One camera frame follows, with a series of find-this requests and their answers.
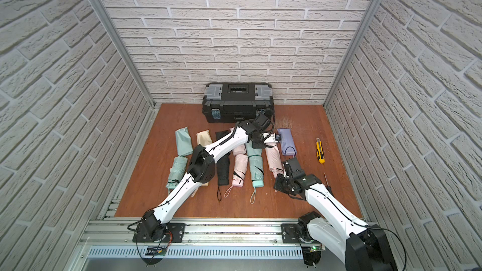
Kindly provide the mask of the black umbrella sleeve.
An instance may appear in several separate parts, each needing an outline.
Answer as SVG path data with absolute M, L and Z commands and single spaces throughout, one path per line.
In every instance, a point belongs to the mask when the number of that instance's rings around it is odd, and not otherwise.
M 221 140 L 225 136 L 228 136 L 229 134 L 231 134 L 229 130 L 222 130 L 215 133 L 217 141 Z

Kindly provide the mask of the mint green sleeved umbrella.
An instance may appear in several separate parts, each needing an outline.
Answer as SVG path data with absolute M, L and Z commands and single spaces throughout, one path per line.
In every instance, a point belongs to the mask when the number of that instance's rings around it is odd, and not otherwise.
M 257 188 L 262 188 L 264 186 L 264 170 L 262 156 L 257 154 L 249 156 L 249 167 L 251 172 L 252 187 L 254 189 L 250 198 L 250 204 L 253 205 L 256 200 Z

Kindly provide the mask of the black sleeved umbrella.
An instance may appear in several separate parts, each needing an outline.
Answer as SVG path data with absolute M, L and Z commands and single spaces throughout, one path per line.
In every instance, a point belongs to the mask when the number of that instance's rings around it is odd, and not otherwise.
M 229 184 L 228 174 L 230 169 L 230 154 L 222 156 L 216 163 L 216 171 L 218 177 L 218 189 L 217 189 L 217 199 L 222 200 L 221 186 L 227 186 Z

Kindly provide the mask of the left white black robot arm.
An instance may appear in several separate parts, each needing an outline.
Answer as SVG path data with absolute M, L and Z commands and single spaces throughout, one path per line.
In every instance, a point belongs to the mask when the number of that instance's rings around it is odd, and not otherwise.
M 160 241 L 167 232 L 168 223 L 193 192 L 215 175 L 215 164 L 238 146 L 250 141 L 266 146 L 273 135 L 274 121 L 260 115 L 254 120 L 238 122 L 228 134 L 205 147 L 194 148 L 187 173 L 181 182 L 158 206 L 147 210 L 141 219 L 128 226 L 134 232 L 134 243 Z

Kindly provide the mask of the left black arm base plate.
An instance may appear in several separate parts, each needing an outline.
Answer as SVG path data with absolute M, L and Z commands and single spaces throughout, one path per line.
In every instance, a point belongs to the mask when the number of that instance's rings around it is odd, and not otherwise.
M 134 229 L 134 243 L 181 243 L 186 224 L 185 223 L 167 223 L 161 225 L 150 226 L 145 223 L 139 223 Z

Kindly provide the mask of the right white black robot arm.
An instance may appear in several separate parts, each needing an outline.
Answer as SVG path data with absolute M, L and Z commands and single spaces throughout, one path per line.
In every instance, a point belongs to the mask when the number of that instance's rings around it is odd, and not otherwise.
M 305 242 L 323 244 L 346 270 L 397 270 L 383 228 L 369 225 L 345 208 L 313 174 L 306 174 L 297 158 L 283 162 L 274 189 L 292 199 L 308 202 L 317 212 L 298 219 L 298 232 Z

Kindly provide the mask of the cream umbrella sleeve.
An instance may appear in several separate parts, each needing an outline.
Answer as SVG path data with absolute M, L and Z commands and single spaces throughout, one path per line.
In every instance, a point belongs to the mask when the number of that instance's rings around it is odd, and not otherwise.
M 197 143 L 203 147 L 213 143 L 209 129 L 197 133 Z

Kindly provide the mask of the light pink sleeved umbrella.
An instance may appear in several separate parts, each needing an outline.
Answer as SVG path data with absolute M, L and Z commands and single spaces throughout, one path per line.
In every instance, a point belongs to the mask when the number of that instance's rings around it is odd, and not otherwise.
M 279 175 L 284 176 L 284 170 L 282 168 L 271 168 L 270 170 L 274 178 L 277 178 Z

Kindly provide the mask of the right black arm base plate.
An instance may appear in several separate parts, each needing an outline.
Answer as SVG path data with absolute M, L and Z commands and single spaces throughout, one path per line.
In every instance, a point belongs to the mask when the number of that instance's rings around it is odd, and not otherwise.
M 283 243 L 320 244 L 308 233 L 307 226 L 301 223 L 282 223 L 281 233 Z

